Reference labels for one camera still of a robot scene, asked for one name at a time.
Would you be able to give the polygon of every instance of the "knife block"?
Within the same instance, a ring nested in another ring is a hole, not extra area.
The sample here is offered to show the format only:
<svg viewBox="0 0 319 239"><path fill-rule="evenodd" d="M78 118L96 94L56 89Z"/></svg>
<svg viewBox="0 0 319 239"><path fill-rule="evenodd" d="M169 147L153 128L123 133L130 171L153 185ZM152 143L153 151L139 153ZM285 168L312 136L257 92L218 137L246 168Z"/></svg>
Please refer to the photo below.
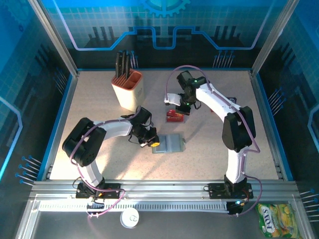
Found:
<svg viewBox="0 0 319 239"><path fill-rule="evenodd" d="M145 100L143 75L139 71L130 70L130 76L112 79L112 86L121 107L135 112L137 106Z"/></svg>

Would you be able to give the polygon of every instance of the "white cup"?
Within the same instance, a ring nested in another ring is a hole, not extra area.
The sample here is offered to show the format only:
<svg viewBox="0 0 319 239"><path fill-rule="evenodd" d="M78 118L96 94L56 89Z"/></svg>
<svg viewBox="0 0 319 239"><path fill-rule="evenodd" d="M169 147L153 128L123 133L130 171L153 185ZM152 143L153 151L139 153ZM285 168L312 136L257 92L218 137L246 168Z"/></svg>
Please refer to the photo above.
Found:
<svg viewBox="0 0 319 239"><path fill-rule="evenodd" d="M126 208L120 217L120 221L122 226L125 228L134 228L136 227L137 223L139 222L140 215L138 210L135 208Z"/></svg>

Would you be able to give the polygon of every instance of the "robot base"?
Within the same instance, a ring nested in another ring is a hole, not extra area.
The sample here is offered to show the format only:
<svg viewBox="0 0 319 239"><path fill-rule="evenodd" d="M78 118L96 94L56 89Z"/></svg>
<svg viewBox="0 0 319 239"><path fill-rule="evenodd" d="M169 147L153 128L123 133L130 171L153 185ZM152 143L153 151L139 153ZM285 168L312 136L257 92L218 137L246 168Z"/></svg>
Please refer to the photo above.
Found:
<svg viewBox="0 0 319 239"><path fill-rule="evenodd" d="M97 187L101 189L119 189L121 185L119 183L100 183ZM99 192L89 188L83 182L78 184L75 198L90 198L92 196L100 199L119 199L120 192Z"/></svg>
<svg viewBox="0 0 319 239"><path fill-rule="evenodd" d="M251 184L247 183L243 190L239 192L231 192L230 195L226 192L224 183L209 183L208 193L210 199L245 199L249 195L249 199L254 198Z"/></svg>

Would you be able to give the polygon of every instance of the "snack bag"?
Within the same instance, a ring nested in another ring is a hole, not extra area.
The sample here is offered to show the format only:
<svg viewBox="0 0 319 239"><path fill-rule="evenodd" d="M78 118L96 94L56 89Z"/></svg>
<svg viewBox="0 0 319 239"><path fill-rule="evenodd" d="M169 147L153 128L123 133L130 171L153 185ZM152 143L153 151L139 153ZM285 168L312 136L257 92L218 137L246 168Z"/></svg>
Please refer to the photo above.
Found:
<svg viewBox="0 0 319 239"><path fill-rule="evenodd" d="M257 204L259 228L267 238L302 239L294 211L289 204Z"/></svg>

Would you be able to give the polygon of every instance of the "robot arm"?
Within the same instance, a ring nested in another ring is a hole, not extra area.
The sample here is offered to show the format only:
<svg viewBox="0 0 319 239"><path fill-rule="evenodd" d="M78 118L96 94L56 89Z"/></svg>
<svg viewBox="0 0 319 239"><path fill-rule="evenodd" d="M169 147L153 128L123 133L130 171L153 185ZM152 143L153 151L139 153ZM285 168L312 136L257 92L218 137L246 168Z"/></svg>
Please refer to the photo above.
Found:
<svg viewBox="0 0 319 239"><path fill-rule="evenodd" d="M90 185L94 187L103 186L104 179L98 170L95 158L104 140L130 135L138 138L141 147L159 145L157 130L152 123L152 114L145 108L141 108L134 118L129 119L131 116L121 116L116 120L101 124L84 139L76 150L73 159L80 166L79 170ZM102 121L91 121L88 118L82 118L77 123L62 145L63 150L69 157L83 135L99 123L102 123Z"/></svg>
<svg viewBox="0 0 319 239"><path fill-rule="evenodd" d="M222 139L228 148L228 169L224 177L225 189L230 194L242 190L247 181L247 178L241 173L245 168L245 152L249 149L252 141L234 108L245 117L249 129L255 137L256 132L251 109L249 107L242 108L231 102L218 92L211 83L209 83L211 87L209 89L204 77L194 79L188 71L184 71L179 74L177 80L184 93L168 94L164 100L165 104L176 105L176 112L189 115L191 105L200 101L220 117L224 123Z"/></svg>

